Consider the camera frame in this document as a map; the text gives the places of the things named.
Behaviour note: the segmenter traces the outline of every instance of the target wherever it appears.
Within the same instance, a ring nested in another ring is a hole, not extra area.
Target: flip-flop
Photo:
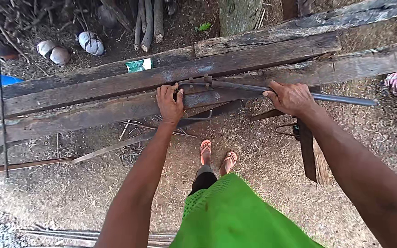
[[[205,143],[209,143],[209,145],[206,145],[205,147],[202,148],[202,146],[203,146]],[[202,166],[205,165],[205,161],[203,160],[202,154],[203,154],[203,152],[204,152],[206,149],[208,149],[208,150],[209,150],[209,154],[211,154],[211,141],[210,141],[209,139],[203,140],[203,141],[201,142],[201,145],[200,145],[200,159],[201,159],[201,165],[202,165]]]
[[[235,162],[232,162],[232,160],[231,160],[231,155],[232,155],[232,154],[235,155]],[[226,157],[224,158],[224,161],[229,160],[229,162],[231,163],[231,167],[230,167],[229,171],[232,170],[232,168],[234,167],[235,163],[237,162],[237,159],[238,159],[237,153],[235,153],[235,152],[233,152],[233,151],[228,152],[228,154],[227,154]]]

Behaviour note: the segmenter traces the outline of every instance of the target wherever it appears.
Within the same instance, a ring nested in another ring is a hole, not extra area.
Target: foot
[[[232,170],[232,167],[234,167],[236,162],[237,154],[233,151],[228,152],[228,154],[224,158],[223,163],[220,166],[220,176],[223,177],[224,175],[228,174]]]
[[[211,141],[209,139],[203,140],[200,146],[201,165],[211,164]]]

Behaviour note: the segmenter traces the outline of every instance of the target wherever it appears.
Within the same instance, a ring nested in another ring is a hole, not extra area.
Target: green shirt
[[[170,247],[322,246],[230,173],[186,198],[182,225]]]

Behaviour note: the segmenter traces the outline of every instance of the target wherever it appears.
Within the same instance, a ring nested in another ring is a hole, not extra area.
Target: dirt ground
[[[353,2],[357,1],[316,1],[316,10],[339,8]],[[280,22],[281,2],[266,0],[265,3],[270,4],[264,6],[267,10],[265,24]],[[165,20],[168,27],[165,31],[166,42],[155,45],[152,53],[218,36],[217,8],[213,0],[181,1],[178,13]],[[214,24],[209,34],[194,30],[204,21]],[[70,65],[64,68],[57,68],[31,53],[49,74],[142,55],[131,50],[132,35],[119,39],[120,31],[96,31],[107,47],[107,54],[102,57],[93,58],[71,45],[70,40],[74,38],[70,32],[56,34],[44,31],[32,37],[26,47],[34,51],[36,42],[54,35],[55,39],[62,37],[63,43],[75,52]],[[340,38],[341,53],[397,42],[397,18],[352,28],[342,32]],[[23,79],[43,76],[42,72],[33,69],[19,70],[22,65],[16,63],[6,65],[5,71]],[[321,104],[347,132],[397,173],[397,98],[380,87],[382,79],[357,79],[323,87],[324,93],[379,100],[379,106]],[[239,111],[185,128],[187,133],[198,138],[173,136],[153,200],[150,231],[172,234],[178,230],[184,200],[190,193],[191,183],[200,166],[199,145],[204,138],[209,138],[213,143],[211,158],[216,173],[227,151],[238,153],[235,171],[246,178],[266,202],[288,216],[320,244],[327,247],[379,247],[339,185],[335,181],[331,185],[317,185],[308,180],[304,176],[299,142],[292,137],[273,133],[274,127],[292,123],[295,119],[280,116],[251,123],[246,118],[272,107],[268,99],[245,101],[245,107]],[[153,117],[141,121],[147,125],[157,125],[157,119]],[[83,155],[117,143],[124,125],[114,123],[60,133],[59,139],[57,135],[32,139],[10,149],[10,162],[56,158],[57,143],[60,157]],[[125,138],[145,131],[129,127]],[[9,179],[0,173],[0,213],[9,215],[11,218],[6,219],[18,228],[39,224],[53,229],[100,230],[108,206],[131,168],[127,160],[135,160],[129,149],[110,152],[76,165],[61,163],[20,169],[11,172]],[[17,234],[17,237],[28,245],[92,245],[22,234]]]

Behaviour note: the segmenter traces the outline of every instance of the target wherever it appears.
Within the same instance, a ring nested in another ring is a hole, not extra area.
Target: fern
[[[198,26],[198,30],[202,32],[208,30],[209,28],[211,28],[210,22],[202,23],[200,26]]]

